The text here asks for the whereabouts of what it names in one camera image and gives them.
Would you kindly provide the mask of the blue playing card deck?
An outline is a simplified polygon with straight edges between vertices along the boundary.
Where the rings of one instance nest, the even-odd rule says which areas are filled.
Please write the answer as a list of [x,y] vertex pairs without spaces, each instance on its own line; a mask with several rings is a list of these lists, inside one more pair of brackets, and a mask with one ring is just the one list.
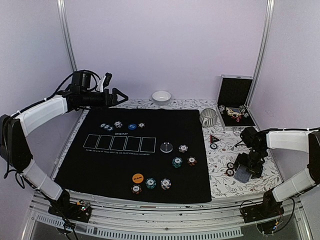
[[240,165],[234,174],[234,178],[243,184],[247,183],[251,176],[252,174],[248,172],[247,168],[243,165]]

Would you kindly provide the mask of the blue fifty chips row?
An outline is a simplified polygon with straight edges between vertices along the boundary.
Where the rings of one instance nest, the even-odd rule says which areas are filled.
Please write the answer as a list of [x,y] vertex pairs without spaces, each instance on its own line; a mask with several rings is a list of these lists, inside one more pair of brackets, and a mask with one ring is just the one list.
[[111,132],[114,130],[114,127],[112,125],[106,124],[106,123],[102,123],[99,127],[108,132]]

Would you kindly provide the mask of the blue small blind button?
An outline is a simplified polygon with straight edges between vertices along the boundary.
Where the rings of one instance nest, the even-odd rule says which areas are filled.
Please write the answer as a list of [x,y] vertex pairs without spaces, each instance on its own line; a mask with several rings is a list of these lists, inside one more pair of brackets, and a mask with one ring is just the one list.
[[137,128],[137,125],[135,124],[135,123],[130,123],[129,125],[128,125],[128,129],[129,130],[135,130]]

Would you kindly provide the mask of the clear acrylic dealer button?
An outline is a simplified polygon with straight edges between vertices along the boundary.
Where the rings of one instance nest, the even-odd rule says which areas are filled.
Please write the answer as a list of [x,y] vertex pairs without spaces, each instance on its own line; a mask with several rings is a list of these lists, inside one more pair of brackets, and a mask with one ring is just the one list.
[[163,142],[160,145],[160,151],[165,154],[170,153],[172,150],[173,150],[173,145],[170,142]]

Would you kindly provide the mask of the orange big blind button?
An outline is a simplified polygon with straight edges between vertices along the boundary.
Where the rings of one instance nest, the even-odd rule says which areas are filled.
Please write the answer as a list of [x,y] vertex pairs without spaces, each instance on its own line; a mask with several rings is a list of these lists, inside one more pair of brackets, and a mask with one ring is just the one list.
[[135,183],[135,184],[140,184],[144,181],[144,176],[141,174],[141,173],[135,173],[133,176],[132,176],[132,181]]

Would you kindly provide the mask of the blue peach stack front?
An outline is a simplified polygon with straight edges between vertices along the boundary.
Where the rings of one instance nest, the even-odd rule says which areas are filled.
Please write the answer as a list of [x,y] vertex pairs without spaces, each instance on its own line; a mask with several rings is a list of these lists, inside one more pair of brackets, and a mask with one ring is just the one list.
[[163,190],[168,190],[171,188],[172,183],[168,178],[164,178],[160,181],[160,186]]

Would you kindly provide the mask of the green chip stack front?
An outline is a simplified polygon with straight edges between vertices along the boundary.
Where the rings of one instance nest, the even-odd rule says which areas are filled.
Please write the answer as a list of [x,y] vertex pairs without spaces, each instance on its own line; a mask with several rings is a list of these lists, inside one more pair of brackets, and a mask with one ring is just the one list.
[[157,183],[154,178],[147,178],[145,181],[145,185],[148,189],[154,189],[156,187]]

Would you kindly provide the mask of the red black stack front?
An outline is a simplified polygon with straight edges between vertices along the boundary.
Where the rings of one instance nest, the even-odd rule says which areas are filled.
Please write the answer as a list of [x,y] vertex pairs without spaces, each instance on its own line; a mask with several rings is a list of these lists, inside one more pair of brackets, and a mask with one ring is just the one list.
[[140,194],[142,192],[142,187],[139,185],[139,184],[134,184],[132,187],[131,187],[131,191],[134,193],[134,194]]

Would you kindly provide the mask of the red black chip stack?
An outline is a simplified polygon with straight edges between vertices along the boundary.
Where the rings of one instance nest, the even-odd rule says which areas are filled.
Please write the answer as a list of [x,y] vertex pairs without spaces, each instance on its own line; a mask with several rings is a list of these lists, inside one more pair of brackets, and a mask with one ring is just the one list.
[[232,162],[228,162],[226,164],[226,171],[225,171],[225,174],[229,177],[232,177],[234,174],[235,174],[235,171],[234,171],[234,164]]

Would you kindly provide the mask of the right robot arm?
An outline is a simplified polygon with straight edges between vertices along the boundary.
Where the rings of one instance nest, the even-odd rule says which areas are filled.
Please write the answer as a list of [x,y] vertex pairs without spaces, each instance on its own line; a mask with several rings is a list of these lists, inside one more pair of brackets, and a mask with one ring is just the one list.
[[269,218],[286,199],[314,188],[320,183],[320,130],[319,128],[270,128],[257,131],[254,127],[245,128],[240,134],[241,142],[249,153],[238,154],[234,167],[239,174],[259,178],[268,153],[273,153],[278,166],[289,164],[302,167],[280,185],[263,195],[258,213]]

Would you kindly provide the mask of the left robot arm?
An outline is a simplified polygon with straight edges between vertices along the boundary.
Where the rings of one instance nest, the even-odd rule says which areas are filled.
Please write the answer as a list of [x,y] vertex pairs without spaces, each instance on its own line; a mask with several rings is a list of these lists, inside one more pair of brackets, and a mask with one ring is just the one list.
[[29,184],[55,204],[63,217],[70,217],[75,211],[70,195],[36,163],[28,137],[67,113],[126,102],[129,99],[126,94],[117,88],[108,89],[112,76],[109,72],[99,77],[91,70],[74,71],[48,97],[0,117],[0,156],[7,164],[4,175],[15,173],[21,187]]

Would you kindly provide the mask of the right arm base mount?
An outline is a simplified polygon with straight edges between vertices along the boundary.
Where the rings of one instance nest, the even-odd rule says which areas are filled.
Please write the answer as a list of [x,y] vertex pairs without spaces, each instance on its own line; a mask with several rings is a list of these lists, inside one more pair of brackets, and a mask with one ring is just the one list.
[[280,221],[285,213],[281,203],[269,207],[268,204],[257,204],[251,200],[245,200],[239,207],[239,212],[245,223],[252,223],[273,218],[257,224],[257,229],[263,234],[272,234],[279,227]]

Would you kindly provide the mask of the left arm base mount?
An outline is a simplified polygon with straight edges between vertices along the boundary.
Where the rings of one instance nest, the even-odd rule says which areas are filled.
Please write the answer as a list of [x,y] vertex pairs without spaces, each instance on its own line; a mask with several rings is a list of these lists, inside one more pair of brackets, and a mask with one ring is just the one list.
[[76,203],[65,198],[54,200],[48,209],[48,213],[68,220],[88,223],[91,217],[92,208],[89,201],[79,200]]

